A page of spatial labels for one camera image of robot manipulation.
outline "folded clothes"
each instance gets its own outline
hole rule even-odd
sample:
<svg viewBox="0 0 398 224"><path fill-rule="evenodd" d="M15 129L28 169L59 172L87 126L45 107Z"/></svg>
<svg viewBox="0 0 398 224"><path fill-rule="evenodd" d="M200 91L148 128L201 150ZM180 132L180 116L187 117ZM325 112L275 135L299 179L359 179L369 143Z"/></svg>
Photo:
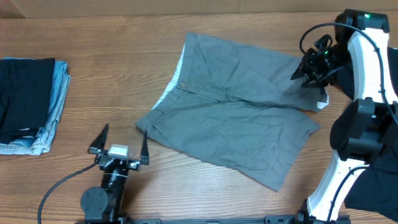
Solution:
<svg viewBox="0 0 398 224"><path fill-rule="evenodd" d="M188 33L172 81L136 126L159 143L278 191L318 124L324 90L290 80L300 59Z"/></svg>
<svg viewBox="0 0 398 224"><path fill-rule="evenodd" d="M0 60L0 143L45 126L54 61Z"/></svg>
<svg viewBox="0 0 398 224"><path fill-rule="evenodd" d="M49 152L69 87L70 75L68 75L67 68L66 62L55 61L52 69L52 89L49 94L49 107L47 108L45 124L33 136L26 135L13 140L9 144L0 144L0 154L40 155L43 152Z"/></svg>

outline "wooden table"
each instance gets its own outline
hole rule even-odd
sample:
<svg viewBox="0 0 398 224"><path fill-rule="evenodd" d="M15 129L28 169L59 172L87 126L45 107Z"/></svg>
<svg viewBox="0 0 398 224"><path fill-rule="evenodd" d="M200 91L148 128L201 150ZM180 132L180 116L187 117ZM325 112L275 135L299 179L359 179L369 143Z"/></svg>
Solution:
<svg viewBox="0 0 398 224"><path fill-rule="evenodd" d="M340 12L91 17L0 20L0 56L55 57L69 63L72 81L57 137L41 156L0 156L0 223L36 223L46 191L93 162L86 150L105 123L111 143L138 156L142 135L134 123L158 100L174 74L187 31L300 55L311 26ZM398 12L388 12L391 45L398 43ZM304 48L333 29L314 31ZM308 115L322 126L295 161L282 189L273 192L238 171L190 158L149 142L149 167L130 172L125 207L134 218L233 218L289 214L318 185L331 157L329 133L348 99L328 88L330 105ZM100 184L94 168L68 180L46 201L43 223L82 220L80 196ZM353 223L388 223L377 213L341 209Z"/></svg>

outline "stack of clothes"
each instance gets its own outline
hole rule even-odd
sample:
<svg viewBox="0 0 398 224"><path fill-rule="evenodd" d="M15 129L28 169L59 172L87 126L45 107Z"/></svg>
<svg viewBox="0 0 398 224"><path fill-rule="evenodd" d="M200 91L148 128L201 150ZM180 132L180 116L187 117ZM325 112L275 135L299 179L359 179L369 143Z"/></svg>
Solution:
<svg viewBox="0 0 398 224"><path fill-rule="evenodd" d="M0 154L49 152L69 87L67 68L54 58L0 60Z"/></svg>

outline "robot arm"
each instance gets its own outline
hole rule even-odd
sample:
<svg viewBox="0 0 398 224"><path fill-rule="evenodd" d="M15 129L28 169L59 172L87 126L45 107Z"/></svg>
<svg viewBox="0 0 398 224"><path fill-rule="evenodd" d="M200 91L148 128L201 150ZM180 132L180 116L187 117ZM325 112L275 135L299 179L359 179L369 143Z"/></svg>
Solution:
<svg viewBox="0 0 398 224"><path fill-rule="evenodd" d="M331 220L349 223L348 220L338 219L338 210L350 188L364 170L362 168L372 164L395 144L397 126L387 108L391 107L396 115L398 100L387 57L387 16L345 10L336 22L355 26L372 38L380 49L384 74L380 75L379 58L370 41L346 27L335 27L338 41L335 46L328 49L329 36L326 35L315 43L318 51L309 49L305 53L292 79L308 77L303 82L304 88L342 83L343 91L352 97L353 102L333 124L330 144L336 151L319 186L296 214L295 223L325 223ZM387 102L394 102L393 105L386 104L382 97L382 78ZM357 167L361 168L348 175Z"/></svg>
<svg viewBox="0 0 398 224"><path fill-rule="evenodd" d="M130 159L128 146L112 144L109 150L104 149L108 129L107 124L88 148L90 154L96 155L95 162L104 174L100 187L92 187L81 196L80 206L85 219L76 224L132 223L120 209L129 170L138 171L141 165L149 165L147 133L144 133L140 159Z"/></svg>

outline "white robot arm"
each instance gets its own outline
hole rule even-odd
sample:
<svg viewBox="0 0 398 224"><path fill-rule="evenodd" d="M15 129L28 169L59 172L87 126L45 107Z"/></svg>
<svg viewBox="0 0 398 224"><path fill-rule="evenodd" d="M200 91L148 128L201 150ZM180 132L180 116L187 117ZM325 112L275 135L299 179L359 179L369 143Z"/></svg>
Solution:
<svg viewBox="0 0 398 224"><path fill-rule="evenodd" d="M324 35L315 43L317 50L304 52L303 38L322 26L335 26L338 43L331 46L330 35ZM396 143L398 98L389 70L388 40L386 15L350 9L302 37L305 55L292 79L308 77L303 88L339 85L353 102L333 124L330 145L335 151L317 189L294 217L266 216L270 224L283 219L294 224L351 223L348 217L339 218L341 204L359 175Z"/></svg>

